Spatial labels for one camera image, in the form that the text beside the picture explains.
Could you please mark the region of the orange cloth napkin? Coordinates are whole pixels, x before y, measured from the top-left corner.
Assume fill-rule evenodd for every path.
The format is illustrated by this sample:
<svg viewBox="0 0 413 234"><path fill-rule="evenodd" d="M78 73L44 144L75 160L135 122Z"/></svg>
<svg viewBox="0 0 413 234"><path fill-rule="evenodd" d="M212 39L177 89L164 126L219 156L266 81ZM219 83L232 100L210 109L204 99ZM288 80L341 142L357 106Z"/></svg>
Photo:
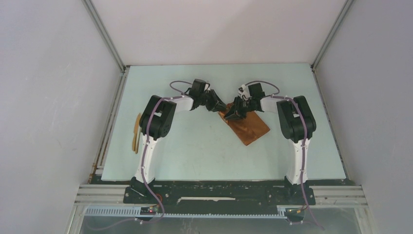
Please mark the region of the orange cloth napkin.
<svg viewBox="0 0 413 234"><path fill-rule="evenodd" d="M243 145L248 146L252 142L258 140L265 134L270 132L267 124L256 114L256 112L248 112L246 118L239 120L225 120L224 115L232 107L232 103L226 106L225 111L219 111L221 119L230 127Z"/></svg>

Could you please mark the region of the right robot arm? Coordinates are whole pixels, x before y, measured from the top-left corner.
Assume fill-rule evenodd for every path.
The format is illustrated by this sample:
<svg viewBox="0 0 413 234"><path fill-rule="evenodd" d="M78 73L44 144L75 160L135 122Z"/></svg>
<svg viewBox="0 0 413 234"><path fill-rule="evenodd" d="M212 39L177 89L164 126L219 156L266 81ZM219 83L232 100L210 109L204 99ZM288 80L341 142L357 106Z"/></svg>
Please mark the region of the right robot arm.
<svg viewBox="0 0 413 234"><path fill-rule="evenodd" d="M255 111L278 115L282 135L293 145L291 166L287 172L283 197L295 204L306 193L308 147L317 129L314 115L305 96L280 96L280 89L268 82L255 80L242 85L229 110L226 121L244 120Z"/></svg>

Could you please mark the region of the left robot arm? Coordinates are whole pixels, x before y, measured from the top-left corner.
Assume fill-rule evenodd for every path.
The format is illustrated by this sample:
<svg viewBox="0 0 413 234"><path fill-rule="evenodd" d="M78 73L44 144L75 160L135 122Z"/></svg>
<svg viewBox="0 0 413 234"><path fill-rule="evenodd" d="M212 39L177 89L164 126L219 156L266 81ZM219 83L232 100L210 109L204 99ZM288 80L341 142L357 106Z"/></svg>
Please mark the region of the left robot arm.
<svg viewBox="0 0 413 234"><path fill-rule="evenodd" d="M151 96L145 107L139 127L142 136L141 153L135 175L131 179L130 187L135 191L135 197L142 203L152 201L154 190L150 183L155 180L154 172L150 169L155 165L156 144L170 132L174 116L178 112L193 111L200 106L206 107L209 112L219 112L226 109L226 104L211 89L210 83L202 79L195 79L186 91L173 87L179 80L169 84L170 88L179 92L178 96L160 97Z"/></svg>

